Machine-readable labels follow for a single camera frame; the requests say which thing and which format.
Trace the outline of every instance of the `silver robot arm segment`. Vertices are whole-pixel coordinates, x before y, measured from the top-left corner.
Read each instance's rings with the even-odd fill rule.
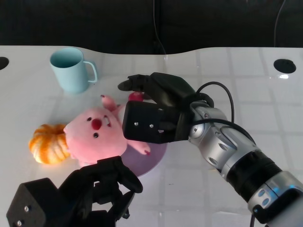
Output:
[[[191,110],[194,121],[227,120],[222,111],[203,101],[192,103]],[[295,210],[303,207],[303,184],[276,166],[241,132],[224,124],[205,123],[191,129],[189,141],[248,203],[260,223],[269,227],[303,226],[302,210]]]

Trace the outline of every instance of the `light blue mug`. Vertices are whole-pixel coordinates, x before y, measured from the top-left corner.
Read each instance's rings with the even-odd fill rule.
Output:
[[[83,53],[77,48],[67,47],[53,53],[50,63],[60,86],[69,93],[81,93],[89,87],[89,82],[95,83],[98,79],[95,66],[84,61]],[[89,80],[84,63],[92,66],[94,80]]]

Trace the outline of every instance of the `mug handle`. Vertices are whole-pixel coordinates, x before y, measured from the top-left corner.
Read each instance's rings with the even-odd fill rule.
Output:
[[[94,80],[89,80],[88,82],[95,83],[98,80],[98,77],[97,77],[97,71],[96,71],[96,68],[95,68],[94,64],[89,62],[89,61],[83,61],[83,62],[87,63],[87,64],[90,64],[93,67],[94,74],[95,74],[95,79]]]

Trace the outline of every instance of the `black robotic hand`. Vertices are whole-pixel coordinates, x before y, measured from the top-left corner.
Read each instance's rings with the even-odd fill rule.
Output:
[[[123,195],[118,183],[130,191]],[[129,217],[134,194],[142,190],[121,157],[107,158],[72,172],[59,189],[48,178],[22,183],[7,218],[10,227],[115,227]],[[95,202],[113,206],[108,212],[92,211]]]
[[[204,100],[209,106],[214,106],[208,95],[196,93],[184,79],[164,73],[129,76],[118,88],[144,92],[156,102],[127,103],[123,133],[129,140],[151,143],[188,140],[194,117],[190,104]]]

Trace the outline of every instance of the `plush pig arm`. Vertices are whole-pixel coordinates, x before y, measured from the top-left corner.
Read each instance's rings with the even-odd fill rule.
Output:
[[[151,152],[150,146],[145,142],[127,140],[127,143],[143,155],[149,155]]]

